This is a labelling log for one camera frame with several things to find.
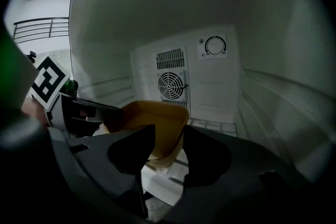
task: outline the yellow container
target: yellow container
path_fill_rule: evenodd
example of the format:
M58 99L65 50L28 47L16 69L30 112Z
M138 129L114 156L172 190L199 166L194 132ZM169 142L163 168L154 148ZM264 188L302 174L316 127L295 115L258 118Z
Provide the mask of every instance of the yellow container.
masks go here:
M123 119L118 124L105 122L110 133L155 124L155 148L148 164L162 168L176 159L183 144L183 126L189 113L182 106L155 101L136 101L122 108Z

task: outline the circular fan vent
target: circular fan vent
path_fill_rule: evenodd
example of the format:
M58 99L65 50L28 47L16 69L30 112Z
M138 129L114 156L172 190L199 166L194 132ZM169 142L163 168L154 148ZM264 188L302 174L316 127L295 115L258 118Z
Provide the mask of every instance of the circular fan vent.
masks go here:
M159 90L167 99L177 99L183 92L183 82L178 75L167 72L159 78Z

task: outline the rectangular vent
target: rectangular vent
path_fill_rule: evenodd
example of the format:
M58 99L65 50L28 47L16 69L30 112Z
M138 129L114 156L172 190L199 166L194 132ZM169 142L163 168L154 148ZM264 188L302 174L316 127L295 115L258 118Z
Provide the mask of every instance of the rectangular vent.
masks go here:
M176 104L176 105L184 106L185 108L187 108L187 102L165 100L165 99L163 99L162 102L169 103L169 104Z
M181 49L161 52L156 55L157 69L168 69L184 66L184 55Z

